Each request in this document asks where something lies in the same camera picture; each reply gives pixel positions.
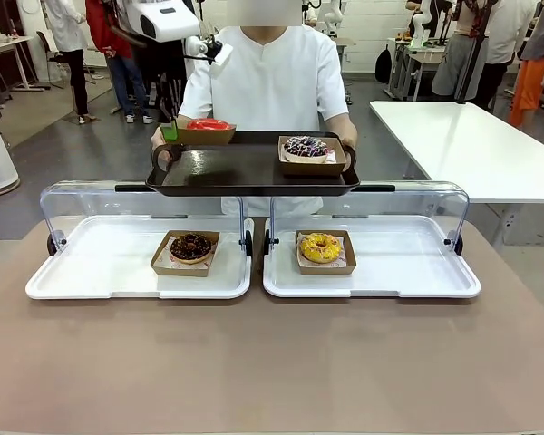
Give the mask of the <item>person torso in white shirt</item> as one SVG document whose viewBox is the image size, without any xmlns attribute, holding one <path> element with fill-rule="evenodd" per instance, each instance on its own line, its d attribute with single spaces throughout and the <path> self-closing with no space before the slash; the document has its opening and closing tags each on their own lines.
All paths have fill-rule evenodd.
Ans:
<svg viewBox="0 0 544 435">
<path fill-rule="evenodd" d="M 216 38 L 232 46 L 220 73 L 197 63 L 180 116 L 213 118 L 242 131 L 319 131 L 348 113 L 336 44 L 307 25 L 227 26 Z"/>
</svg>

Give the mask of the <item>bystander in white top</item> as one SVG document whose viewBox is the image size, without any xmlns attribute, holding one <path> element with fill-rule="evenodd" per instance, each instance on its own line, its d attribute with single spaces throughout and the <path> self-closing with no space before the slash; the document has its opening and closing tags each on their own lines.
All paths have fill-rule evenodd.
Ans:
<svg viewBox="0 0 544 435">
<path fill-rule="evenodd" d="M 488 24 L 489 44 L 473 103 L 489 111 L 505 72 L 523 44 L 534 18 L 538 0 L 499 0 Z"/>
</svg>

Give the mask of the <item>paper liner under chocolate donut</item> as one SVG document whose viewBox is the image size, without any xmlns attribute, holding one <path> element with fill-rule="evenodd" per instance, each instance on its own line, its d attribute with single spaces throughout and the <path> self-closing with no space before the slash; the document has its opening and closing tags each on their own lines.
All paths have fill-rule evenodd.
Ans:
<svg viewBox="0 0 544 435">
<path fill-rule="evenodd" d="M 169 270 L 179 270 L 179 271 L 184 270 L 184 269 L 189 269 L 189 270 L 208 269 L 211 262 L 212 262 L 212 260 L 213 260 L 214 255 L 215 255 L 215 251 L 216 251 L 216 247 L 217 247 L 217 240 L 214 237 L 206 236 L 212 241 L 212 248 L 211 248 L 211 252 L 210 252 L 209 256 L 204 261 L 202 261 L 200 263 L 197 263 L 197 264 L 194 264 L 194 265 L 187 265 L 187 264 L 183 264 L 183 263 L 180 263 L 180 262 L 176 261 L 170 255 L 170 244 L 173 241 L 173 238 L 175 236 L 182 235 L 182 234 L 171 235 L 167 239 L 167 242 L 160 249 L 160 252 L 157 255 L 157 258 L 153 261 L 152 264 L 155 267 L 169 269 Z"/>
</svg>

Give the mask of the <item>person left forearm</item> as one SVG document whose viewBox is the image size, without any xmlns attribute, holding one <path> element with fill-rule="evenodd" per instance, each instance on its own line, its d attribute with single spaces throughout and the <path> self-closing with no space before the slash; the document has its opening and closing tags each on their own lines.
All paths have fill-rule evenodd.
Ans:
<svg viewBox="0 0 544 435">
<path fill-rule="evenodd" d="M 329 131 L 335 133 L 341 140 L 355 141 L 357 139 L 357 129 L 347 112 L 326 119 L 325 125 Z"/>
</svg>

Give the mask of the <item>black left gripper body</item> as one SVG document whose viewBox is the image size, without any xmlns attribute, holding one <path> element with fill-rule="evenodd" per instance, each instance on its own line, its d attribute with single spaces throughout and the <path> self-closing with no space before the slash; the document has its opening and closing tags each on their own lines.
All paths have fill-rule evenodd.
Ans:
<svg viewBox="0 0 544 435">
<path fill-rule="evenodd" d="M 160 78 L 179 83 L 182 90 L 185 89 L 188 77 L 184 54 L 184 43 L 182 41 L 159 43 L 156 54 Z"/>
</svg>

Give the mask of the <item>bystander red top blue jeans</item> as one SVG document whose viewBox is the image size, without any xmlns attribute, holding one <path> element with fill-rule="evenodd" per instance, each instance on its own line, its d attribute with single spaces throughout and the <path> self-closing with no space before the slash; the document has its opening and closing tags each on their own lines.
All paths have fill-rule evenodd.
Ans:
<svg viewBox="0 0 544 435">
<path fill-rule="evenodd" d="M 85 0 L 86 20 L 97 50 L 102 53 L 110 70 L 113 89 L 127 123 L 134 123 L 135 108 L 128 94 L 127 82 L 131 83 L 142 121 L 151 124 L 154 119 L 146 108 L 146 90 L 141 70 L 131 56 L 127 41 L 115 34 L 106 21 L 102 0 Z"/>
</svg>

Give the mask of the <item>bystander white shirt black trousers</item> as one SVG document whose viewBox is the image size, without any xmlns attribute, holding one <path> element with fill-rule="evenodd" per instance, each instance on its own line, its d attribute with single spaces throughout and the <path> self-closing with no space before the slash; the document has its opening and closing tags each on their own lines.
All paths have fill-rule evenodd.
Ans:
<svg viewBox="0 0 544 435">
<path fill-rule="evenodd" d="M 80 28 L 86 19 L 75 9 L 73 0 L 42 1 L 56 47 L 69 65 L 75 112 L 79 124 L 84 125 L 94 120 L 88 110 L 83 63 L 87 43 Z"/>
</svg>

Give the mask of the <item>red glazed donut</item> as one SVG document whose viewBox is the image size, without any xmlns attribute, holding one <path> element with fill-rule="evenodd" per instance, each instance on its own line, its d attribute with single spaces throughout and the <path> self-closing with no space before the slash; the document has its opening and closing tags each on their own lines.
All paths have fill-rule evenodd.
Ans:
<svg viewBox="0 0 544 435">
<path fill-rule="evenodd" d="M 187 129 L 195 131 L 229 131 L 233 130 L 234 127 L 222 120 L 202 118 L 189 121 Z"/>
<path fill-rule="evenodd" d="M 236 126 L 231 124 L 233 130 L 188 130 L 180 129 L 179 140 L 169 142 L 181 145 L 226 145 L 229 144 L 236 132 Z"/>
</svg>

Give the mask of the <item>bystander grey top orange trousers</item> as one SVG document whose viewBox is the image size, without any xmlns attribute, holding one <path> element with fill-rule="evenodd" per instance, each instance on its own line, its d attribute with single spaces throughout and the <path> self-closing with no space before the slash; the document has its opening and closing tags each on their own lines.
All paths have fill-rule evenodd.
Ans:
<svg viewBox="0 0 544 435">
<path fill-rule="evenodd" d="M 544 89 L 544 7 L 521 55 L 509 123 L 528 132 Z"/>
</svg>

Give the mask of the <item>dark brown serving tray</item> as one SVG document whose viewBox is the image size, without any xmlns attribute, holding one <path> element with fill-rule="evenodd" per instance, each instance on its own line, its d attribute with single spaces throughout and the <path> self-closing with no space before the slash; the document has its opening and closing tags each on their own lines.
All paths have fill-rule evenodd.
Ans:
<svg viewBox="0 0 544 435">
<path fill-rule="evenodd" d="M 278 138 L 302 135 L 281 130 L 240 130 L 226 145 L 180 145 L 166 168 L 153 165 L 146 185 L 168 197 L 342 196 L 360 184 L 355 167 L 337 177 L 281 173 Z"/>
</svg>

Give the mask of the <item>yellow glazed donut in box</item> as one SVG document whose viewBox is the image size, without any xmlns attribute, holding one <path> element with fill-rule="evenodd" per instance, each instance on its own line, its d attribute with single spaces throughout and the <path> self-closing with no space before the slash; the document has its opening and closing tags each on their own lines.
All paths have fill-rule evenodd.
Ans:
<svg viewBox="0 0 544 435">
<path fill-rule="evenodd" d="M 356 261 L 355 251 L 354 251 L 349 233 L 345 230 L 299 230 L 296 232 L 296 235 L 295 235 L 295 246 L 296 246 L 296 237 L 299 233 L 309 234 L 313 232 L 328 233 L 337 237 L 342 237 L 344 239 L 347 266 L 340 267 L 340 268 L 303 267 L 297 262 L 297 249 L 296 249 L 296 262 L 298 264 L 300 274 L 303 276 L 349 276 L 351 275 L 357 266 L 357 261 Z"/>
</svg>

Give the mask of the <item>bystander in grey skirt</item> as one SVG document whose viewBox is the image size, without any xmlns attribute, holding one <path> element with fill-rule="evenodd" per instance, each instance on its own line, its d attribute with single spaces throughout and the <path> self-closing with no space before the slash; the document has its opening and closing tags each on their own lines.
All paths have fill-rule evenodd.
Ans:
<svg viewBox="0 0 544 435">
<path fill-rule="evenodd" d="M 473 38 L 470 37 L 470 33 L 473 30 L 475 10 L 483 8 L 485 0 L 455 0 L 454 4 L 453 20 L 456 22 L 456 27 L 446 47 L 443 62 L 438 69 L 438 73 L 442 75 L 441 85 L 443 87 L 443 93 L 455 98 L 457 95 L 457 88 L 463 80 L 468 58 L 471 53 L 471 47 L 474 43 Z M 468 102 L 472 101 L 476 96 L 482 70 L 486 63 L 489 44 L 488 26 L 485 31 L 485 36 L 486 39 L 481 46 L 478 61 L 471 77 L 469 90 L 467 91 L 466 101 Z"/>
</svg>

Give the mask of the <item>grey office chair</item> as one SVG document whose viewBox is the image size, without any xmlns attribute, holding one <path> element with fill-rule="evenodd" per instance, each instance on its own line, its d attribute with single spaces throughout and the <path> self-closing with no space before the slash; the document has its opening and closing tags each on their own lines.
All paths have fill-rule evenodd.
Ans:
<svg viewBox="0 0 544 435">
<path fill-rule="evenodd" d="M 50 85 L 58 89 L 64 89 L 66 86 L 67 71 L 65 68 L 64 56 L 56 51 L 53 51 L 50 44 L 41 31 L 36 32 L 40 44 L 43 47 L 44 59 L 46 62 L 46 72 Z"/>
</svg>

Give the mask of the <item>black backpack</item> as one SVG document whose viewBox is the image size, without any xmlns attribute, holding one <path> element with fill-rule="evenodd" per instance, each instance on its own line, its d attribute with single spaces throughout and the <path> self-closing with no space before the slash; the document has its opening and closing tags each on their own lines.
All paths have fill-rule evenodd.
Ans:
<svg viewBox="0 0 544 435">
<path fill-rule="evenodd" d="M 393 59 L 388 45 L 377 56 L 374 66 L 374 77 L 382 83 L 387 84 L 390 81 L 391 72 L 393 70 Z"/>
</svg>

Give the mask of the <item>person left hand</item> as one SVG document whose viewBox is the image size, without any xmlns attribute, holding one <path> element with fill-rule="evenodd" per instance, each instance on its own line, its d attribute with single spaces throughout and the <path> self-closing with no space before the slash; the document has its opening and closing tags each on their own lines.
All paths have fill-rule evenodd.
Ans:
<svg viewBox="0 0 544 435">
<path fill-rule="evenodd" d="M 356 144 L 358 135 L 354 132 L 345 133 L 340 141 L 345 152 L 347 164 L 353 167 L 356 163 Z"/>
</svg>

